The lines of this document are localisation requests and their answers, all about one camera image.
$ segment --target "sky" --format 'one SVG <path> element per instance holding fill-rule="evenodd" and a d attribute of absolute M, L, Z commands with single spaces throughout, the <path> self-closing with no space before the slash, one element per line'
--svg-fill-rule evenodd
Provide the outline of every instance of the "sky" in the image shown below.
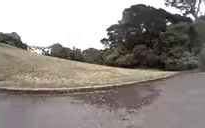
<path fill-rule="evenodd" d="M 0 32 L 17 32 L 28 45 L 101 49 L 106 29 L 140 3 L 178 13 L 164 0 L 0 0 Z"/>

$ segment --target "curb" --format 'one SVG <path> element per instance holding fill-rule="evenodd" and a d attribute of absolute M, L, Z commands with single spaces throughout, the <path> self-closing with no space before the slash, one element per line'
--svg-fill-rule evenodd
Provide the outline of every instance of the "curb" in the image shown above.
<path fill-rule="evenodd" d="M 0 92 L 12 93 L 12 94 L 68 94 L 68 93 L 81 93 L 81 92 L 91 92 L 91 91 L 102 91 L 109 89 L 116 89 L 121 87 L 133 86 L 136 84 L 145 84 L 149 82 L 156 82 L 160 80 L 166 80 L 167 78 L 172 78 L 183 72 L 175 73 L 173 75 L 164 76 L 156 79 L 149 79 L 144 81 L 133 81 L 126 82 L 122 84 L 108 84 L 99 85 L 93 87 L 76 87 L 76 88 L 13 88 L 13 87 L 0 87 Z"/>

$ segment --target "grass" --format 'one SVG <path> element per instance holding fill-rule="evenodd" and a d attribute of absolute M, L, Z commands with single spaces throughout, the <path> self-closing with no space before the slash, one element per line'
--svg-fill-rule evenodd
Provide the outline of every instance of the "grass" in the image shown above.
<path fill-rule="evenodd" d="M 0 87 L 72 88 L 144 81 L 175 72 L 122 69 L 0 46 Z"/>

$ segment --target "road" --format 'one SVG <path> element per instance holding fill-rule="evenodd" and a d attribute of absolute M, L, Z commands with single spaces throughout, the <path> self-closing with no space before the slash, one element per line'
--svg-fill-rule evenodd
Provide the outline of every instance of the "road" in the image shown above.
<path fill-rule="evenodd" d="M 205 73 L 86 94 L 0 94 L 0 128 L 202 127 Z"/>

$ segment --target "road curve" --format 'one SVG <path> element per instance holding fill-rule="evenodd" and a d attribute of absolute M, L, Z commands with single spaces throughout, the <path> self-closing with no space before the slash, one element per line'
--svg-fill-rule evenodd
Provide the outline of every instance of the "road curve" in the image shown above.
<path fill-rule="evenodd" d="M 86 94 L 0 94 L 0 128 L 205 128 L 205 73 Z"/>

